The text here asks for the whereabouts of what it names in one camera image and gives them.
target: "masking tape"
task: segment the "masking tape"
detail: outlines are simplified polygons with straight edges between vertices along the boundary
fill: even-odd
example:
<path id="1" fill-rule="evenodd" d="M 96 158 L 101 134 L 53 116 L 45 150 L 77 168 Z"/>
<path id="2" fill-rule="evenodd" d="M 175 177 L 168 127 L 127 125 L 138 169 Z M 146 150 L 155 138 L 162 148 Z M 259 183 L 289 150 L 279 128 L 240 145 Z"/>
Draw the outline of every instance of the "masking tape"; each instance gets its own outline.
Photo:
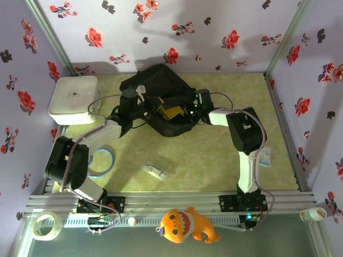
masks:
<path id="1" fill-rule="evenodd" d="M 41 232 L 42 221 L 48 218 L 52 218 L 54 220 L 54 225 L 49 233 L 47 233 L 46 235 L 43 235 Z M 50 211 L 47 211 L 36 217 L 36 220 L 34 221 L 31 228 L 32 228 L 34 239 L 39 240 L 39 241 L 50 241 L 50 240 L 55 239 L 61 233 L 63 229 L 63 221 L 62 221 L 62 218 L 59 217 L 58 215 Z"/>

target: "floral wallpaper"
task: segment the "floral wallpaper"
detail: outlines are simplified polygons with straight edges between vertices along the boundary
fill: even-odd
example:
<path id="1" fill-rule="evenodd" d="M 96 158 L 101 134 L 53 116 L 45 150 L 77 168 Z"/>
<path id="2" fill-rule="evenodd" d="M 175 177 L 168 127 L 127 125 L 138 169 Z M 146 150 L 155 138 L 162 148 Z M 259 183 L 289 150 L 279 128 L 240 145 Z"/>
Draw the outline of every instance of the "floral wallpaper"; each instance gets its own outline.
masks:
<path id="1" fill-rule="evenodd" d="M 299 0 L 38 2 L 82 75 L 157 63 L 176 72 L 263 72 Z M 297 54 L 295 47 L 290 65 Z"/>
<path id="2" fill-rule="evenodd" d="M 0 13 L 0 256 L 8 256 L 56 135 L 47 111 L 56 81 L 68 74 L 24 1 L 3 2 Z"/>
<path id="3" fill-rule="evenodd" d="M 286 133 L 297 149 L 300 172 L 327 210 L 323 222 L 334 256 L 343 252 L 342 11 L 335 1 L 314 1 L 270 81 L 290 128 Z"/>

